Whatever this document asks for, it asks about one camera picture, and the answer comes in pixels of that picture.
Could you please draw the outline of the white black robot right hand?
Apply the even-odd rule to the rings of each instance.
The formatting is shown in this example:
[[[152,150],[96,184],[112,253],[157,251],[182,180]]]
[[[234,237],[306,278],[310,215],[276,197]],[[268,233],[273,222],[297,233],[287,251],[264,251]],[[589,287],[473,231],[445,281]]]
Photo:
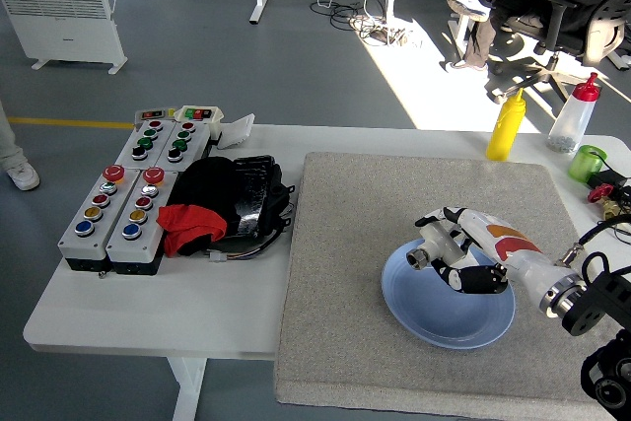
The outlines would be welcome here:
[[[577,290],[582,279],[543,253],[509,223],[468,208],[443,207],[415,222],[423,243],[407,254],[416,270],[432,266],[457,292],[499,294],[520,283],[542,312]]]

